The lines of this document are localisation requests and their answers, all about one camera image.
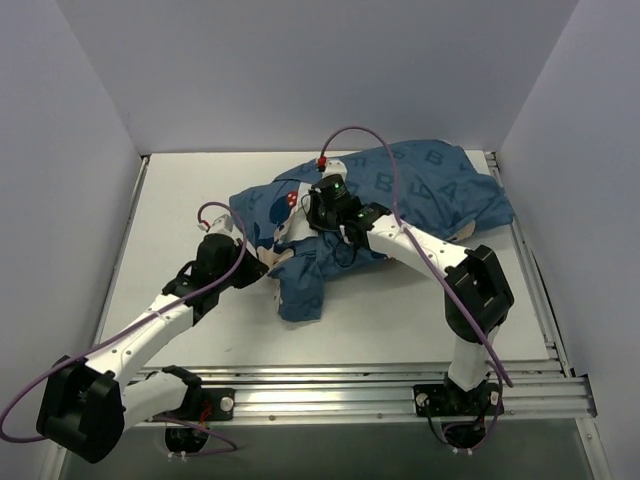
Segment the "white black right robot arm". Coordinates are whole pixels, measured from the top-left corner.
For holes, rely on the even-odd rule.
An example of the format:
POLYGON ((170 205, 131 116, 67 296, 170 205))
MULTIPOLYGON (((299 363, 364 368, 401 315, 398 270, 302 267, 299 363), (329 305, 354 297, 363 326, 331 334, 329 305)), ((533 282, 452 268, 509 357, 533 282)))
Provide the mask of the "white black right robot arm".
POLYGON ((445 320, 455 335, 444 400, 455 412, 469 411, 480 400, 489 366, 504 372, 493 338, 515 299, 496 253, 485 245, 469 249, 439 239, 393 210, 362 203, 339 174, 324 176, 309 195, 306 216, 312 228, 395 259, 443 287, 445 320))

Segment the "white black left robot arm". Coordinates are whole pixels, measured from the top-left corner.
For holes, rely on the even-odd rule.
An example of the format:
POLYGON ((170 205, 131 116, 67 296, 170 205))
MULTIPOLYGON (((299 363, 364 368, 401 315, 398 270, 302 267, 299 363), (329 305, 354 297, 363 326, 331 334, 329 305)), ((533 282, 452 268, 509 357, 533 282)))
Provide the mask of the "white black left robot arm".
POLYGON ((216 308, 225 290, 245 288, 267 270, 239 229, 206 234, 195 258, 136 320, 94 351, 56 363, 46 382, 37 432, 97 463, 141 422, 158 416, 178 422, 206 419, 216 403, 208 399, 198 375, 170 365, 142 381, 134 378, 174 338, 216 308))

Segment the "white pillow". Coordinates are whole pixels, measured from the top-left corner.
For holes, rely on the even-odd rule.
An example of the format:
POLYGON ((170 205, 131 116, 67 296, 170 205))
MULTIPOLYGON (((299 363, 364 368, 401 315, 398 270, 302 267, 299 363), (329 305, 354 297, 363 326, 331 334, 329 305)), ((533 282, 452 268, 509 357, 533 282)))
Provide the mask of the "white pillow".
POLYGON ((283 219, 277 222, 274 233, 275 243, 293 243, 313 238, 318 233, 313 230, 307 219, 310 212, 309 194, 290 191, 279 199, 274 206, 283 206, 283 219))

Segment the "blue cartoon print pillowcase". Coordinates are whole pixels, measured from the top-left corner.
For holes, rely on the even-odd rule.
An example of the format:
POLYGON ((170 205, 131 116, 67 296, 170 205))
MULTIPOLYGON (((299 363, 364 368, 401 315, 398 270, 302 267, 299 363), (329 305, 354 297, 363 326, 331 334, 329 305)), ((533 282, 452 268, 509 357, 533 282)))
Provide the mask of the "blue cartoon print pillowcase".
MULTIPOLYGON (((465 151, 440 140, 409 140, 344 155, 345 184, 363 203, 396 207, 400 217, 446 240, 512 223, 514 211, 502 187, 479 173, 465 151)), ((244 223, 250 244, 270 268, 277 286, 277 311, 289 322, 320 318, 324 284, 350 270, 382 260, 382 255, 354 250, 336 235, 293 243, 275 243, 283 206, 274 204, 290 191, 306 194, 321 178, 310 160, 230 197, 244 223)))

